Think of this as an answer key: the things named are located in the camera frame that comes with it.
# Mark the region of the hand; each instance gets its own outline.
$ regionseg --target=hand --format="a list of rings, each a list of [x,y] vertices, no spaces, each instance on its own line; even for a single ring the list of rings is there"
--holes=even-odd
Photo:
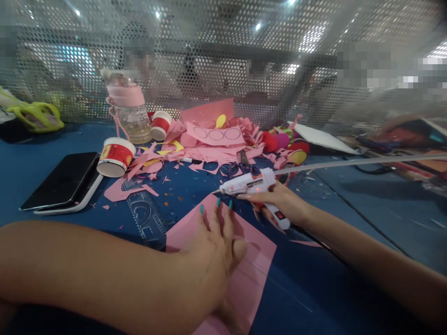
[[[310,218],[312,218],[312,212],[315,210],[315,207],[309,205],[278,181],[271,187],[270,192],[240,194],[237,198],[254,203],[272,203],[278,207],[291,223],[302,228],[309,223]]]
[[[195,271],[199,292],[203,292],[201,303],[207,304],[205,308],[208,315],[215,312],[229,328],[235,329],[235,314],[231,304],[224,298],[228,280],[234,269],[239,265],[247,252],[244,240],[233,239],[233,220],[231,205],[228,207],[223,220],[219,222],[220,199],[213,210],[208,226],[203,219],[203,207],[197,219],[198,229],[195,238],[181,253],[189,256],[191,270]]]

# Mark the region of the red pom pom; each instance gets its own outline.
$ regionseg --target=red pom pom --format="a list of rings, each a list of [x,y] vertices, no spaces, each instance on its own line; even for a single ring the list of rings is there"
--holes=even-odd
[[[309,151],[311,150],[311,147],[309,146],[309,143],[307,143],[307,142],[298,141],[298,142],[292,143],[292,145],[290,145],[290,147],[288,147],[287,150],[292,150],[292,151],[303,150],[306,154],[308,154]]]
[[[262,142],[265,143],[264,150],[266,152],[273,152],[278,146],[278,140],[267,131],[262,133]]]

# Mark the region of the metal mesh screen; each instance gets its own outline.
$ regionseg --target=metal mesh screen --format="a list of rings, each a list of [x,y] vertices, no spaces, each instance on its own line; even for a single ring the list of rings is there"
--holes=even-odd
[[[2,6],[0,85],[21,100],[55,104],[65,121],[111,121],[103,66],[138,68],[148,111],[174,117],[229,97],[237,115],[263,127],[303,113],[307,125],[335,134],[372,130],[403,113],[446,115],[439,68],[432,69],[436,85],[413,88],[399,81],[343,87],[337,77],[339,43],[382,42],[403,73],[415,71],[409,64],[418,57],[443,58],[438,1],[6,0]]]

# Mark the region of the paper cup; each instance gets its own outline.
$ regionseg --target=paper cup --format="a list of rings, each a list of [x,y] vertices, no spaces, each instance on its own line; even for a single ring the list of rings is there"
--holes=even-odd
[[[136,148],[128,140],[110,137],[104,141],[104,148],[96,170],[106,177],[122,177],[135,154]]]
[[[152,117],[152,128],[150,129],[152,138],[156,141],[164,141],[171,122],[172,117],[168,112],[157,111]]]

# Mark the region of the yellow paper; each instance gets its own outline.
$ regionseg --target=yellow paper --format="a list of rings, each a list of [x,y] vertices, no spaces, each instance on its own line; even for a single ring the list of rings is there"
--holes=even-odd
[[[158,161],[161,161],[161,160],[162,160],[161,158],[154,158],[154,159],[144,163],[143,166],[146,167],[146,166],[152,165],[154,163],[157,163]]]
[[[226,118],[227,117],[225,116],[225,114],[222,114],[221,116],[219,116],[217,118],[217,120],[216,120],[216,128],[217,129],[220,129],[224,126]]]
[[[181,144],[180,144],[178,141],[176,141],[176,140],[173,140],[170,144],[174,144],[175,147],[177,148],[177,149],[175,150],[175,152],[184,149],[183,145],[181,145]]]
[[[165,154],[170,153],[172,150],[164,150],[164,151],[157,151],[157,154],[160,154],[161,156],[165,156]]]

